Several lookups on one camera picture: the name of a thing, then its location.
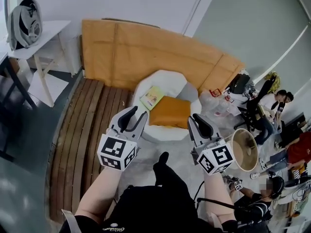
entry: red shirt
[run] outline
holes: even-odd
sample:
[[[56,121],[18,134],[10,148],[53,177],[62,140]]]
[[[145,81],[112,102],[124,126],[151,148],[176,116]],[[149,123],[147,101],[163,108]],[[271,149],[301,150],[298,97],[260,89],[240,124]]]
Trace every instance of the red shirt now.
[[[306,163],[311,160],[311,132],[302,133],[299,142],[288,148],[289,163],[294,164],[301,160],[305,160]]]

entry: yellow book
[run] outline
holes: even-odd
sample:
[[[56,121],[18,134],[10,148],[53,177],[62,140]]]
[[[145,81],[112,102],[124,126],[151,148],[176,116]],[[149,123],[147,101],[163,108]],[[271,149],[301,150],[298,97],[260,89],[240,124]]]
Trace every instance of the yellow book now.
[[[160,87],[152,86],[141,98],[140,101],[148,110],[152,110],[157,103],[164,97]]]

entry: white table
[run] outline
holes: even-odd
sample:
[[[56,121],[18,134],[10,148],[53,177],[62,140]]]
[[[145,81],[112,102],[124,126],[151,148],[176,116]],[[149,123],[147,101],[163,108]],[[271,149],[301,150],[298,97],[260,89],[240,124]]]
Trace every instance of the white table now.
[[[0,52],[7,52],[9,57],[16,58],[16,59],[24,59],[24,60],[28,60],[32,56],[34,57],[35,65],[37,67],[38,74],[39,74],[40,80],[42,82],[43,89],[47,95],[48,105],[50,107],[54,106],[54,102],[53,102],[53,99],[51,97],[48,85],[47,85],[44,77],[48,73],[48,71],[53,67],[53,65],[55,65],[59,61],[59,59],[62,57],[62,55],[64,55],[67,68],[69,69],[71,75],[72,76],[74,75],[72,63],[70,60],[68,60],[68,58],[65,55],[64,41],[62,40],[62,38],[60,37],[60,34],[59,34],[69,24],[70,24],[70,21],[44,21],[43,22],[42,35],[39,37],[39,39],[32,46],[30,46],[27,49],[23,48],[23,49],[18,49],[18,50],[12,51],[10,49],[9,44],[6,42],[6,38],[3,39],[2,41],[0,41]],[[42,70],[41,62],[40,62],[40,59],[39,59],[37,52],[41,47],[43,47],[54,36],[57,36],[57,38],[60,42],[61,52],[58,55],[56,55],[56,58],[54,60],[52,60],[51,63],[44,70]]]

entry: paper cup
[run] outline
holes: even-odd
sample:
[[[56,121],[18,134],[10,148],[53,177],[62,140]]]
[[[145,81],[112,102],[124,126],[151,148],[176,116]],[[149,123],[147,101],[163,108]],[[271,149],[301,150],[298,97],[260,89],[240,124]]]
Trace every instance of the paper cup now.
[[[236,161],[230,165],[231,169],[252,171],[258,161],[258,148],[251,133],[245,129],[238,129],[225,139],[231,145]]]

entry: gray backpack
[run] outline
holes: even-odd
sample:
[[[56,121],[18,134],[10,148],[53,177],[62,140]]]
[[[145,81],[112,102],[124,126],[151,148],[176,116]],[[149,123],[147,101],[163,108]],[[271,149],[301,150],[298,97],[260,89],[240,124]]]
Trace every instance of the gray backpack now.
[[[35,0],[23,0],[10,13],[7,21],[8,39],[11,50],[28,48],[42,33],[42,19]]]

